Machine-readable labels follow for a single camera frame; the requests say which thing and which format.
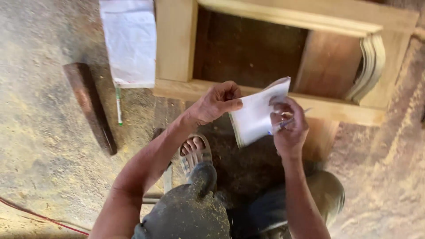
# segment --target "hand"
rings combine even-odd
[[[289,97],[284,99],[284,103],[274,103],[272,98],[270,105],[273,105],[275,110],[270,114],[272,124],[288,120],[290,117],[282,114],[285,112],[292,113],[294,117],[292,123],[289,123],[274,134],[275,147],[282,157],[282,163],[285,160],[301,160],[302,148],[309,132],[309,125],[303,108]]]
[[[187,109],[187,114],[198,125],[206,125],[226,112],[242,109],[240,97],[239,86],[233,81],[226,81],[209,88],[205,95]]]

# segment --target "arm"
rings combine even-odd
[[[131,238],[134,227],[140,223],[143,195],[161,177],[180,145],[198,125],[242,108],[239,97],[241,91],[234,82],[212,87],[133,156],[113,182],[89,238]]]
[[[282,157],[285,169],[286,211],[289,230],[295,239],[330,239],[328,229],[307,186],[301,160],[302,147],[309,126],[303,109],[291,98],[285,103],[274,104],[275,111],[293,113],[294,122],[274,135],[276,149]],[[270,115],[272,123],[282,121],[280,114]]]

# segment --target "wooden frame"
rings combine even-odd
[[[373,63],[373,70],[365,70],[367,79],[356,83],[349,93],[347,99],[356,104],[289,94],[304,108],[315,108],[309,117],[361,125],[379,125],[383,120],[419,17],[414,11],[355,0],[156,0],[156,96],[197,100],[214,84],[192,79],[198,4],[241,17],[364,38],[369,42],[367,51],[375,52],[374,59],[365,59],[365,66]],[[382,39],[383,48],[382,44],[374,47],[376,37]],[[377,57],[384,57],[385,65]],[[245,86],[242,89],[245,95],[261,90]]]

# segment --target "red cable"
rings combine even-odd
[[[14,208],[14,209],[16,209],[16,210],[19,210],[19,211],[22,211],[22,212],[29,213],[29,214],[31,214],[31,215],[33,215],[33,216],[37,216],[37,217],[42,218],[42,219],[44,219],[44,220],[46,220],[46,221],[52,222],[52,223],[54,223],[54,224],[57,224],[57,225],[59,225],[59,226],[61,226],[61,227],[65,227],[65,228],[68,228],[68,229],[70,229],[70,230],[73,230],[73,231],[76,231],[76,232],[78,232],[78,233],[81,233],[81,234],[83,234],[83,235],[88,236],[88,233],[86,233],[86,232],[84,232],[84,231],[80,231],[80,230],[78,230],[78,229],[75,229],[75,228],[72,228],[72,227],[69,227],[69,226],[63,225],[62,223],[60,223],[60,222],[56,222],[56,221],[55,221],[55,220],[53,220],[53,219],[50,219],[50,218],[45,217],[45,216],[42,216],[42,215],[37,214],[37,213],[35,213],[35,212],[32,212],[32,211],[30,211],[30,210],[28,210],[28,209],[22,208],[22,207],[20,207],[20,206],[18,206],[18,205],[16,205],[16,204],[12,203],[11,201],[8,201],[8,200],[6,200],[6,199],[2,198],[2,197],[0,197],[0,202],[2,202],[2,203],[4,203],[4,204],[6,204],[7,206],[9,206],[9,207],[11,207],[11,208]]]

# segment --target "sandal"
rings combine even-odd
[[[181,155],[181,149],[183,148],[183,144],[178,148],[178,155],[180,158],[181,167],[183,168],[184,176],[186,177],[186,180],[189,179],[190,174],[192,173],[193,168],[200,162],[213,162],[212,155],[211,155],[211,148],[210,144],[208,143],[207,138],[203,134],[190,134],[189,137],[186,139],[193,139],[195,137],[201,138],[201,140],[204,142],[204,149],[196,150],[188,153],[185,156]]]

